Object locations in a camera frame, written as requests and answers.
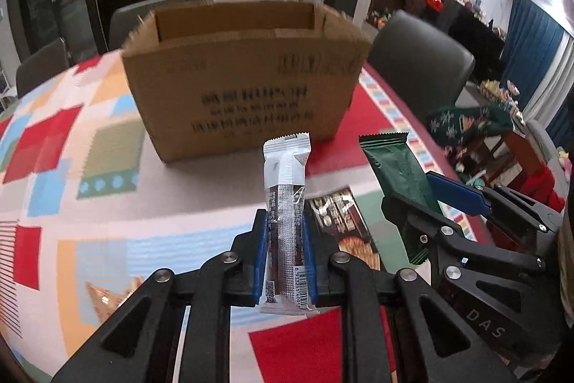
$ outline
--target green wrapper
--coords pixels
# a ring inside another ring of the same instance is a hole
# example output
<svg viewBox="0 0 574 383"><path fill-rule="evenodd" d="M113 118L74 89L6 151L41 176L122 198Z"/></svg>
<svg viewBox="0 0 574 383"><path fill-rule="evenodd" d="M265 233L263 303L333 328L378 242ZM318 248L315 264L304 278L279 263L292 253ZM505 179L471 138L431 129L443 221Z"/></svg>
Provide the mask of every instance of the green wrapper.
<svg viewBox="0 0 574 383"><path fill-rule="evenodd" d="M363 149L384 195L400 193L436 213L443 214L432 194L427 175L406 144L407 133L363 135L359 144ZM418 236L403 232L398 226L409 262L420 265L427 259L428 250Z"/></svg>

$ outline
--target tablecloth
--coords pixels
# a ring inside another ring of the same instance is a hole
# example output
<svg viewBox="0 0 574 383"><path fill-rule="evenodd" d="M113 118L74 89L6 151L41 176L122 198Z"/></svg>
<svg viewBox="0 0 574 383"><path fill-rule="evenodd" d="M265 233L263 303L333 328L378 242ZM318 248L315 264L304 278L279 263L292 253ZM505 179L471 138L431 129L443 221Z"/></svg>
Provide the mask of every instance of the tablecloth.
<svg viewBox="0 0 574 383"><path fill-rule="evenodd" d="M407 131L425 171L441 173L413 125L364 69L337 135L314 142L307 165L307 197L351 187L389 271L408 261L381 213L382 192L358 136ZM24 96L0 116L0 138L0 331L39 383L110 311L98 291L120 302L160 267L199 268L250 230L265 206L260 150L160 161L120 51ZM475 238L465 215L442 207ZM299 319L233 308L231 381L262 381L248 332Z"/></svg>

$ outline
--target snowflake pattern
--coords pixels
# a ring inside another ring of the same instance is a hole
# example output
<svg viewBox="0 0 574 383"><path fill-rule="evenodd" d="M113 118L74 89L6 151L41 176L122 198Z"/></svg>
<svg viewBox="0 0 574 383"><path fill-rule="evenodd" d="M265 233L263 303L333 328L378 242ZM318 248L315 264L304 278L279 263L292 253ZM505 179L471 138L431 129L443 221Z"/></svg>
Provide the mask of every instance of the snowflake pattern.
<svg viewBox="0 0 574 383"><path fill-rule="evenodd" d="M456 129L455 126L449 126L449 128L446 131L446 136L448 138L454 138L456 137Z"/></svg>
<svg viewBox="0 0 574 383"><path fill-rule="evenodd" d="M440 127L440 124L438 123L438 121L436 119L433 119L430 121L430 126L431 126L430 132L432 134L435 134L436 131L438 130L438 128Z"/></svg>
<svg viewBox="0 0 574 383"><path fill-rule="evenodd" d="M441 122L444 124L450 124L451 123L451 119L454 117L455 115L453 113L451 113L450 111L447 112L443 112L440 115L440 120Z"/></svg>

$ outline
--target chair backrest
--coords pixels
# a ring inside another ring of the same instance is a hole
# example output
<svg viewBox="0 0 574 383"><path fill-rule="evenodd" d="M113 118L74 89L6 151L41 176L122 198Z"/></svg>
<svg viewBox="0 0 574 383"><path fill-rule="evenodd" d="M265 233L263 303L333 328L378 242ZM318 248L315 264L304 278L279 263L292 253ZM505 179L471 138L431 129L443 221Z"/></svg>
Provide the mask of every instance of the chair backrest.
<svg viewBox="0 0 574 383"><path fill-rule="evenodd" d="M378 32L367 62L421 122L433 109L454 106L475 63L448 35L400 10Z"/></svg>
<svg viewBox="0 0 574 383"><path fill-rule="evenodd" d="M16 70L18 98L70 67L66 43L58 38L36 51Z"/></svg>
<svg viewBox="0 0 574 383"><path fill-rule="evenodd" d="M146 0L117 9L111 16L108 49L113 51L121 48L127 35L139 24L140 18L143 19L152 9L161 5L186 1L211 0Z"/></svg>

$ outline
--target metal screw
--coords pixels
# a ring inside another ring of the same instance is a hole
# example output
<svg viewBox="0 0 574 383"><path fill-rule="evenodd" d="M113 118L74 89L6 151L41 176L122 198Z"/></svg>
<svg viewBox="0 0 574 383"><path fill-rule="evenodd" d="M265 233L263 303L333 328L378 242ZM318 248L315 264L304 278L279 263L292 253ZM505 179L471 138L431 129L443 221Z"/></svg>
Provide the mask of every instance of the metal screw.
<svg viewBox="0 0 574 383"><path fill-rule="evenodd" d="M335 263L343 264L349 263L351 256L347 252L335 252L332 258Z"/></svg>
<svg viewBox="0 0 574 383"><path fill-rule="evenodd" d="M235 263L238 258L239 257L237 256L237 253L232 252L231 250L228 250L221 254L221 261L223 263Z"/></svg>
<svg viewBox="0 0 574 383"><path fill-rule="evenodd" d="M399 273L399 276L403 281L411 282L417 279L417 272L415 270L411 270L410 268L404 268Z"/></svg>
<svg viewBox="0 0 574 383"><path fill-rule="evenodd" d="M171 271L157 270L156 273L154 273L153 278L156 282L168 282L171 279Z"/></svg>
<svg viewBox="0 0 574 383"><path fill-rule="evenodd" d="M455 266L447 267L447 276L452 280L460 278L460 270Z"/></svg>

